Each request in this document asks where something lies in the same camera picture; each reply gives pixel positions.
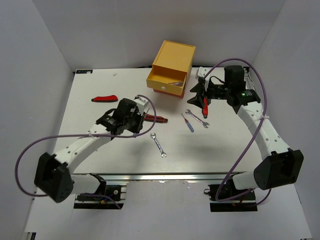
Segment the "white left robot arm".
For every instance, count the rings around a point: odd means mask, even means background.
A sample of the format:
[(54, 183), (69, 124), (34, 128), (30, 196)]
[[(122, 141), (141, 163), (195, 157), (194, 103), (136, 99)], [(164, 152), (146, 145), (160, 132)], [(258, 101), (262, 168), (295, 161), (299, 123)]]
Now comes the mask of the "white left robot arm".
[(123, 98), (117, 108), (108, 110), (75, 142), (53, 154), (40, 156), (35, 185), (56, 203), (71, 194), (89, 194), (99, 200), (105, 196), (106, 181), (93, 173), (75, 174), (76, 168), (101, 146), (114, 138), (123, 138), (129, 131), (134, 137), (141, 135), (146, 108), (151, 101), (138, 95), (133, 100)]

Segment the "silver open-end wrench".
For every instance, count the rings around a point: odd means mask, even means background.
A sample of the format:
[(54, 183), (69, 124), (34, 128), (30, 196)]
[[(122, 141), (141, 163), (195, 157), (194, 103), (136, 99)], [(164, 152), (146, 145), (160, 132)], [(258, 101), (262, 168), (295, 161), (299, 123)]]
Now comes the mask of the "silver open-end wrench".
[(186, 113), (187, 115), (193, 117), (193, 118), (194, 118), (195, 120), (197, 120), (199, 123), (201, 123), (204, 128), (207, 129), (207, 128), (209, 127), (210, 124), (209, 124), (208, 122), (205, 122), (205, 121), (203, 121), (202, 119), (200, 119), (199, 117), (197, 117), (195, 114), (192, 113), (192, 111), (191, 111), (190, 109), (187, 109), (187, 110), (185, 111), (185, 113)]

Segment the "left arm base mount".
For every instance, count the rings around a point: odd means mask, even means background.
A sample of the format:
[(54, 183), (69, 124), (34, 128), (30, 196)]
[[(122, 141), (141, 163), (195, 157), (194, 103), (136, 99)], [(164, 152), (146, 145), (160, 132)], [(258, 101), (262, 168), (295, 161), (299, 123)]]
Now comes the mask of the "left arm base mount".
[(126, 199), (126, 185), (106, 185), (99, 193), (81, 193), (75, 197), (74, 209), (121, 210)]

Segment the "red-orange drawer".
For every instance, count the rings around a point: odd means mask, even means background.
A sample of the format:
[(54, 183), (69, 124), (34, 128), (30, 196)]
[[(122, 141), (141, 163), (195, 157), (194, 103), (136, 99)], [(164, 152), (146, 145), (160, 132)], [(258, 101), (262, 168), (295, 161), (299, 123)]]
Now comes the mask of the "red-orange drawer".
[(156, 93), (165, 94), (165, 95), (173, 96), (173, 97), (177, 97), (177, 98), (183, 98), (184, 95), (185, 95), (185, 91), (183, 91), (180, 95), (169, 93), (169, 92), (162, 91), (162, 90), (157, 90), (157, 89), (153, 89), (153, 91), (156, 92)]

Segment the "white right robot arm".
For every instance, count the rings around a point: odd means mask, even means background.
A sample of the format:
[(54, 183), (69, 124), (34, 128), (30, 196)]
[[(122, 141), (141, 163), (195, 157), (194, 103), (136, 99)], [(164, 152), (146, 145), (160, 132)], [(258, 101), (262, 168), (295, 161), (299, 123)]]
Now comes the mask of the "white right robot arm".
[(240, 65), (226, 66), (224, 79), (212, 82), (209, 69), (200, 67), (196, 72), (197, 84), (190, 90), (195, 97), (187, 103), (202, 109), (208, 115), (212, 100), (225, 100), (245, 123), (258, 146), (262, 161), (252, 171), (231, 177), (225, 188), (226, 195), (236, 200), (246, 189), (268, 190), (294, 184), (299, 176), (304, 156), (293, 150), (277, 133), (264, 111), (261, 98), (254, 89), (246, 86), (246, 71)]

